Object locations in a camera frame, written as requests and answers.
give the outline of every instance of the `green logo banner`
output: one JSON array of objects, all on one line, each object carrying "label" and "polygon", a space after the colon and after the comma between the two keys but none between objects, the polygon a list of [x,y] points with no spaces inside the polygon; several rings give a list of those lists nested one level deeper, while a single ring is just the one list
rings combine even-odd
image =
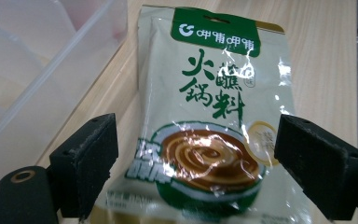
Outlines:
[{"label": "green logo banner", "polygon": [[171,36],[177,41],[257,57],[261,42],[255,21],[210,11],[178,7]]}]

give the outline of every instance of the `white and green packet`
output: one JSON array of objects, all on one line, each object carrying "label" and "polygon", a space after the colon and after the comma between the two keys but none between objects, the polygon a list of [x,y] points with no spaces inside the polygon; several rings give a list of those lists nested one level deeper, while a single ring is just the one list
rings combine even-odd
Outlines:
[{"label": "white and green packet", "polygon": [[283,29],[189,7],[143,7],[138,24],[143,129],[91,222],[311,223],[273,156],[294,114]]}]

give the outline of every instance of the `clear plastic container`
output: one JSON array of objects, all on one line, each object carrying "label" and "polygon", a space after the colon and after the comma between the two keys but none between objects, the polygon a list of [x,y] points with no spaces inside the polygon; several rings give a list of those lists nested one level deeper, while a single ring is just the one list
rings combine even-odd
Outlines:
[{"label": "clear plastic container", "polygon": [[37,162],[126,34],[126,0],[0,0],[0,179]]}]

